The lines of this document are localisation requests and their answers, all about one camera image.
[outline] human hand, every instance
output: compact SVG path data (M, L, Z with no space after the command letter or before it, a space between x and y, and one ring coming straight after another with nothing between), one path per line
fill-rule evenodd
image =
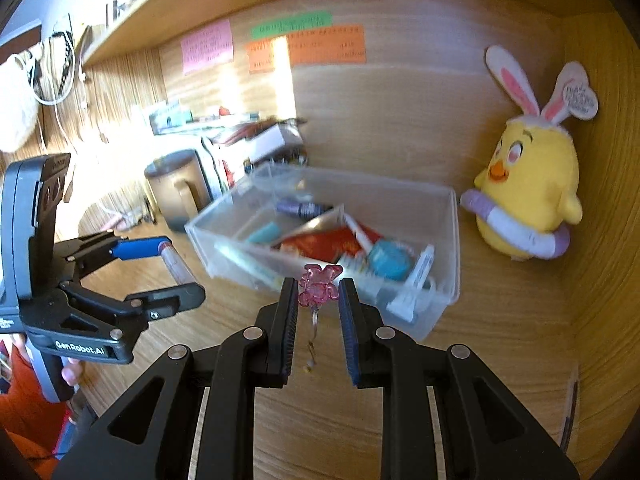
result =
M24 334L11 334L11 341L17 348L22 358L31 364L31 358L27 352L27 339ZM69 386L76 386L80 382L82 372L84 371L84 362L80 359L69 357L69 362L62 368L62 378Z

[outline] yellow plush chick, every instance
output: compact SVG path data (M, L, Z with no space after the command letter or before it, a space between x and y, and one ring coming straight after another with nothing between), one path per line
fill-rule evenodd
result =
M554 231L562 221L577 224L582 207L576 196L578 158L571 137L553 127L507 124L489 167L474 180L509 215L539 232ZM529 255L509 245L480 217L482 238L497 251L517 258Z
M570 115L591 119L598 101L583 66L567 63L550 101L540 111L524 70L503 47L487 49L486 65L524 115L507 122L489 166L460 204L475 213L482 238L516 259L551 259L567 249L566 224L582 219L578 158L560 123Z

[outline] clear plastic storage box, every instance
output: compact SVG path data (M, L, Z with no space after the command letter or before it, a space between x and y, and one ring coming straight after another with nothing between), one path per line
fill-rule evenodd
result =
M458 299L458 213L451 188L280 164L261 166L187 224L187 233L210 276L256 290L279 291L282 280L287 276L299 279L306 264L325 264L245 241L269 222L275 222L283 233L305 223L276 211L276 202L282 198L344 204L345 211L359 222L385 238L410 246L416 254L429 244L434 246L433 267L421 290L348 270L338 277L351 276L360 301L376 306L385 324L420 341L433 329L445 307ZM387 309L400 294L415 303L412 322Z

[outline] red packet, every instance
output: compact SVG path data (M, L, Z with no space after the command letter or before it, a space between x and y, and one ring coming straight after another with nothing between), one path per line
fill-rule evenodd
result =
M376 243L382 236L360 224L367 237ZM280 250L286 253L306 256L322 262L336 262L342 254L355 256L362 250L360 244L348 227L340 227L321 233L303 234L286 238Z

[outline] plush toy tag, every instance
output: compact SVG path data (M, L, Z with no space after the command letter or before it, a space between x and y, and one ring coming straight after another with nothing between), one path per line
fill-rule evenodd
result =
M570 82L562 89L562 100L569 113L580 120L588 121L598 113L598 98L583 82Z

